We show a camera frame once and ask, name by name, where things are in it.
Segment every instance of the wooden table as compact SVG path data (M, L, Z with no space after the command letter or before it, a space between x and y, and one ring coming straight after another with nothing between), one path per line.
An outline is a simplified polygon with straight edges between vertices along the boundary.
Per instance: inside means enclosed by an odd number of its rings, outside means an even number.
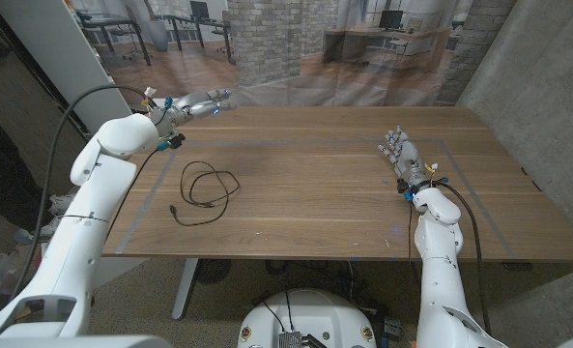
M340 60L345 55L344 53L352 57L360 56L369 46L371 38L394 38L406 40L408 43L434 38L432 54L425 66L425 70L431 72L439 67L450 34L451 27L436 28L426 32L415 31L409 34L403 31L386 31L379 28L378 23L361 23L347 28L330 29L325 31L324 61ZM346 48L351 51L345 52L345 41L349 36L356 37L356 40L349 46L350 48Z
M103 253L189 258L175 318L197 258L407 260L410 208L377 148L398 124L473 208L485 261L573 262L572 226L474 113L458 107L240 107L194 120L182 129L184 145L157 153L140 174ZM182 227L171 204L187 222L220 210L181 198L181 172L192 160L231 171L241 189L218 221ZM215 178L196 189L199 200L223 194ZM462 210L460 258L473 261L469 216L446 195Z

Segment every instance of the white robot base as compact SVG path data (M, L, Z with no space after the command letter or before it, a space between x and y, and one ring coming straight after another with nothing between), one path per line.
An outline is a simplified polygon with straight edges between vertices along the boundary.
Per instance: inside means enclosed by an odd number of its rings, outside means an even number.
M376 347L370 322L348 301L318 289L287 293L270 297L267 305L260 303L247 314L239 348Z

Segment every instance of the computer monitor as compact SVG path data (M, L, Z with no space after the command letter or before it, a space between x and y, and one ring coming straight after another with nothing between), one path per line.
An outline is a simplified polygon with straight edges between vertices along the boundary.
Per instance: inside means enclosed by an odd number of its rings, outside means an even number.
M383 11L379 28L385 28L385 30L400 29L403 14L404 11Z
M209 18L209 9L207 8L207 3L204 1L189 1L191 5L191 14L200 19Z

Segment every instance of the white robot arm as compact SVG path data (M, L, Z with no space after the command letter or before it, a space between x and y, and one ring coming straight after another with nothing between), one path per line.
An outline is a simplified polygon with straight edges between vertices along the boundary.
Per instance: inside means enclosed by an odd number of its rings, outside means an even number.
M394 165L398 191L422 213L415 231L423 262L417 347L506 348L483 331L467 309L457 259L464 243L460 209L430 186L415 144L399 126L385 138L388 147L379 149Z
M155 108L152 118L133 114L101 126L73 164L71 179L81 188L61 219L37 273L0 311L0 344L5 344L3 338L62 338L86 333L103 243L114 210L136 170L135 164L125 159L155 149L160 141L164 149L179 147L184 138L176 127L194 117L234 108L225 101L228 97L227 90L196 93ZM17 323L17 314L34 303L43 305L43 318ZM156 346L154 337L139 337L136 346Z

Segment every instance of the office backdrop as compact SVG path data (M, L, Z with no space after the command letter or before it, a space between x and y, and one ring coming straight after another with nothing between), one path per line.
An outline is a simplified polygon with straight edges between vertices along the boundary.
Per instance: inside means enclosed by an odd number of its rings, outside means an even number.
M70 5L92 22L138 23L140 33L126 25L84 32L115 82L154 87L157 97L229 88L241 105L432 105L456 68L453 49L472 1L207 0L200 8L209 18L198 23L176 19L193 15L189 0Z

